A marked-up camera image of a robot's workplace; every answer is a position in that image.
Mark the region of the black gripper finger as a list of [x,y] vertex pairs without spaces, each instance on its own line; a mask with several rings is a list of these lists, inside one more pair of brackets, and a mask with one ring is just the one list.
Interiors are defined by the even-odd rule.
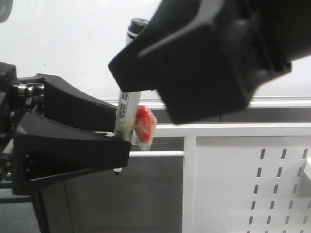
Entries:
[[14,133],[12,190],[29,195],[54,183],[127,166],[131,144],[26,113]]
[[175,124],[245,108],[239,61],[251,11],[244,0],[164,0],[109,63],[124,92],[155,89]]

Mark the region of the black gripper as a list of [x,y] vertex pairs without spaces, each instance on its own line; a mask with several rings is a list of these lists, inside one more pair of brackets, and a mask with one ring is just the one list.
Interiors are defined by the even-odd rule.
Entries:
[[38,73],[19,79],[17,68],[0,64],[0,167],[14,189],[43,189],[46,118],[81,130],[113,132],[116,106],[64,79]]
[[203,0],[199,77],[212,100],[248,100],[311,54],[308,0]]

